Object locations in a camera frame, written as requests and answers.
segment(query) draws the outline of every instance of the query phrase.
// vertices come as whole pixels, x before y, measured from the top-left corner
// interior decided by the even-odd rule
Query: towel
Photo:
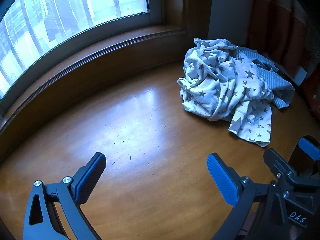
[[[269,103],[275,96],[265,77],[268,79],[271,71],[258,68],[225,39],[194,41],[196,47],[185,56],[185,77],[178,79],[184,109],[209,121],[227,120],[230,132],[261,147],[268,145]],[[288,103],[288,98],[283,98],[283,102]]]

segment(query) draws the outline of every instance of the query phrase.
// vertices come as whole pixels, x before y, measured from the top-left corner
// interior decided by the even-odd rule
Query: blue gripper pad
[[[320,150],[313,143],[302,137],[298,142],[299,148],[308,154],[314,161],[320,160]]]
[[[81,205],[88,201],[105,167],[106,157],[102,153],[96,153],[86,166],[76,172],[71,185],[71,192],[76,204]]]
[[[239,200],[239,186],[236,184],[240,179],[238,174],[233,168],[226,166],[216,153],[208,156],[207,167],[226,203],[235,207]]]

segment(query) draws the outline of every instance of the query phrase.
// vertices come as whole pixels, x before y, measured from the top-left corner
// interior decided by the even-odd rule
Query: wooden table
[[[217,152],[240,176],[269,183],[265,149],[239,139],[225,121],[209,122],[181,106],[182,63],[145,71],[100,91],[30,134],[0,164],[0,216],[22,239],[33,182],[73,175],[95,152],[107,167],[81,208],[102,239],[211,239],[231,206],[206,168]],[[319,126],[296,95],[285,110],[272,107],[270,147],[289,159],[298,139],[320,140]],[[58,211],[71,239],[61,207]]]

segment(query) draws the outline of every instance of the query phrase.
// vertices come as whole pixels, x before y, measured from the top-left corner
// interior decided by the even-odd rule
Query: wooden surface
[[[190,41],[194,38],[207,39],[212,0],[183,0],[182,26]]]
[[[163,0],[164,23],[185,30],[190,46],[193,39],[207,39],[212,0]]]
[[[185,31],[161,25],[119,34],[77,52],[35,81],[0,120],[0,160],[84,95],[142,69],[180,60],[187,48]]]
[[[56,116],[7,156],[0,164],[0,216],[14,236],[22,239],[33,182],[72,176],[99,151],[107,167],[81,208],[102,239],[211,239],[231,207],[207,171],[207,156],[217,152],[255,182],[273,176],[265,149],[228,132],[228,122],[183,109],[181,76],[182,63],[174,63],[123,80]],[[272,111],[270,147],[285,159],[303,135],[320,140],[299,96],[288,109]]]

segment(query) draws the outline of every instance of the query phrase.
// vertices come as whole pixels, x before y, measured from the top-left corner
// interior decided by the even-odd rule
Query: window pane
[[[16,0],[0,22],[0,98],[27,68],[66,39],[144,12],[146,0]]]

